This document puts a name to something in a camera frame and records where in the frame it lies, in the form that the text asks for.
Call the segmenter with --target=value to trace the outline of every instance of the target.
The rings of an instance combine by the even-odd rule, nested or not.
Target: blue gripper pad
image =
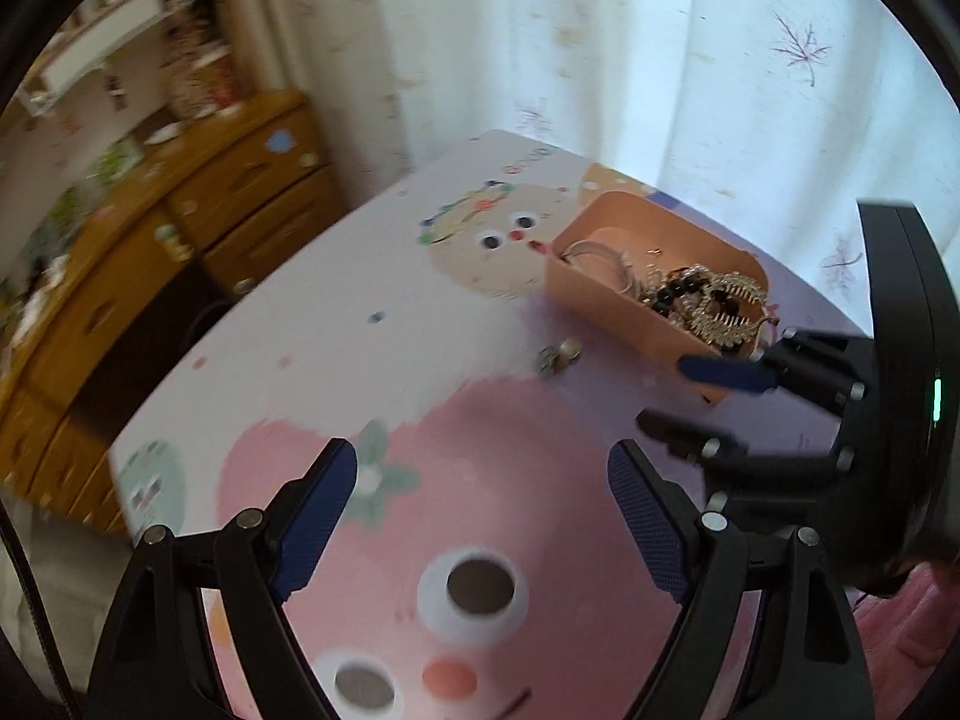
[[[621,443],[610,450],[607,481],[654,584],[683,603],[690,590],[683,538]]]
[[[277,570],[270,582],[270,591],[280,603],[310,581],[356,481],[357,454],[344,442],[280,540]]]
[[[749,360],[725,360],[685,354],[677,361],[677,370],[693,382],[713,384],[724,389],[764,394],[776,389],[778,380],[771,368]]]

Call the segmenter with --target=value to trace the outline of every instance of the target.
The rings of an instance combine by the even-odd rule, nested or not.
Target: drawer
[[[114,514],[110,524],[107,525],[107,533],[113,533],[114,536],[130,538],[130,531],[127,530],[127,521],[123,519],[123,512]]]
[[[155,240],[170,217],[148,213],[70,295],[35,351],[34,388],[66,410],[117,338],[184,266]]]
[[[61,415],[18,389],[0,425],[0,479],[26,495]]]
[[[109,456],[104,454],[86,479],[67,516],[94,530],[107,533],[118,512],[120,504],[117,503],[116,493],[113,491]]]
[[[347,213],[333,169],[304,178],[203,257],[213,277],[243,295]]]
[[[28,500],[66,517],[108,448],[72,418],[66,418],[43,455]]]
[[[206,250],[320,164],[310,113],[301,108],[239,141],[168,197],[197,247]]]

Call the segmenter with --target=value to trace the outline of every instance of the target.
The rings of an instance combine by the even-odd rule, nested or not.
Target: table
[[[789,395],[704,404],[672,370],[545,299],[544,244],[613,187],[755,252],[781,328],[856,332],[809,285],[672,197],[492,131],[282,266],[114,443],[132,533],[157,521],[219,528],[266,504],[329,437],[355,443],[356,489],[285,607],[344,720],[619,720],[678,607],[654,587],[608,491],[611,445],[639,440],[701,500],[696,470],[637,434],[642,408],[723,424],[755,451],[832,442],[832,420]],[[541,379],[539,351],[568,336],[583,341],[582,359]],[[234,710],[254,717],[219,602],[210,613]],[[736,688],[749,628],[744,614],[710,716]]]

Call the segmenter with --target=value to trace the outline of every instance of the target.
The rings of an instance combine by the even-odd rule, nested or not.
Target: silver ring
[[[613,262],[618,266],[620,273],[623,275],[624,287],[622,290],[618,290],[620,295],[625,295],[626,293],[631,293],[634,298],[639,298],[640,293],[637,290],[637,287],[642,287],[642,283],[638,281],[634,276],[634,269],[630,265],[630,261],[624,256],[623,252],[617,251],[614,248],[608,247],[606,244],[602,244],[599,241],[574,241],[570,244],[560,255],[566,264],[572,266],[581,274],[584,274],[585,271],[582,266],[577,264],[577,257],[580,257],[584,254],[592,254],[596,257],[603,257],[608,261]]]

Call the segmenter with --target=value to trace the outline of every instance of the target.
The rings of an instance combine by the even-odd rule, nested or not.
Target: pink cheek
[[[477,690],[476,672],[457,659],[440,659],[424,669],[424,687],[441,701],[465,701]]]

